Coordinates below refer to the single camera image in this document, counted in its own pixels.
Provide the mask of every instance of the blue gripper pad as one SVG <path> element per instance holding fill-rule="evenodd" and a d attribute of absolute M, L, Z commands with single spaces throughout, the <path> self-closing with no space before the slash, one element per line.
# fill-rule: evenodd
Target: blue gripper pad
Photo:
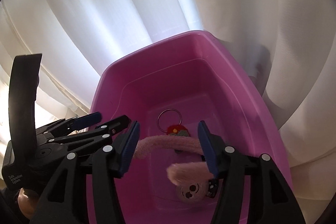
<path fill-rule="evenodd" d="M 210 133 L 206 123 L 200 121 L 198 124 L 198 138 L 204 153 L 206 163 L 210 173 L 218 178 L 220 170 L 218 168 L 218 159 L 225 148 L 225 143 L 220 136 Z"/>
<path fill-rule="evenodd" d="M 94 124 L 97 124 L 101 121 L 102 116 L 100 112 L 95 112 L 92 114 L 85 115 L 83 117 L 79 117 L 74 119 L 73 124 L 71 125 L 72 130 L 81 130 Z"/>
<path fill-rule="evenodd" d="M 119 174 L 122 177 L 129 169 L 135 148 L 140 138 L 140 124 L 134 122 L 128 133 L 125 134 L 125 142 L 122 144 L 122 151 L 120 152 Z"/>

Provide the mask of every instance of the pink plastic tub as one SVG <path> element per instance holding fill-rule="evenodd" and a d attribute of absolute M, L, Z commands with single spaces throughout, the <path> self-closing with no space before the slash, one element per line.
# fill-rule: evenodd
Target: pink plastic tub
<path fill-rule="evenodd" d="M 143 139 L 164 134 L 156 122 L 168 108 L 181 112 L 192 137 L 197 138 L 197 125 L 205 120 L 211 133 L 241 153 L 271 155 L 291 185 L 286 151 L 268 109 L 240 65 L 210 33 L 179 34 L 116 61 L 100 79 L 91 112 L 101 112 L 103 122 L 123 114 L 138 120 Z M 175 112 L 160 119 L 163 128 L 178 122 Z M 217 199 L 182 203 L 166 174 L 172 163 L 200 160 L 173 150 L 133 160 L 124 178 L 115 180 L 126 223 L 210 224 Z M 246 190 L 241 223 L 246 223 L 248 198 Z"/>

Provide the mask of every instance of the pink knitted plush toy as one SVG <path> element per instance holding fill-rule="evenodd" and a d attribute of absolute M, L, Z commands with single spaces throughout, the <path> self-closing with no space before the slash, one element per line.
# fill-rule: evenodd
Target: pink knitted plush toy
<path fill-rule="evenodd" d="M 144 159 L 153 149 L 175 149 L 203 155 L 198 139 L 184 136 L 152 136 L 140 140 L 136 146 L 133 158 Z M 177 196 L 186 203 L 201 201 L 208 192 L 210 179 L 206 162 L 190 162 L 172 164 L 167 168 L 169 180 L 175 184 Z"/>

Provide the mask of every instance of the white curtain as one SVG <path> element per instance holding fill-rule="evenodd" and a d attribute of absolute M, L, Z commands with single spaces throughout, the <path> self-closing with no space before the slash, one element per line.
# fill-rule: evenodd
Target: white curtain
<path fill-rule="evenodd" d="M 4 102 L 16 55 L 43 53 L 36 119 L 47 123 L 88 113 L 115 60 L 194 29 L 222 41 L 254 80 L 313 223 L 336 191 L 335 0 L 2 0 L 0 153 L 9 140 Z"/>

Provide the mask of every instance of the metal screw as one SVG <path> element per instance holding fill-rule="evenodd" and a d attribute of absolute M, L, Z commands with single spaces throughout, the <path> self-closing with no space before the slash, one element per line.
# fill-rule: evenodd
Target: metal screw
<path fill-rule="evenodd" d="M 235 149 L 234 149 L 232 146 L 227 146 L 227 147 L 225 148 L 225 151 L 226 151 L 227 153 L 233 153 L 233 152 L 235 151 Z"/>
<path fill-rule="evenodd" d="M 68 160 L 72 160 L 72 159 L 74 159 L 76 157 L 76 154 L 75 153 L 69 153 L 68 155 L 67 155 L 67 159 Z"/>
<path fill-rule="evenodd" d="M 269 155 L 267 155 L 267 154 L 262 154 L 262 155 L 261 155 L 261 158 L 262 158 L 263 160 L 265 160 L 265 161 L 269 161 L 269 160 L 271 159 L 271 157 L 270 157 Z"/>
<path fill-rule="evenodd" d="M 104 151 L 104 152 L 110 152 L 110 151 L 112 151 L 112 150 L 113 150 L 113 147 L 110 146 L 110 145 L 106 145 L 106 146 L 103 147 L 103 151 Z"/>

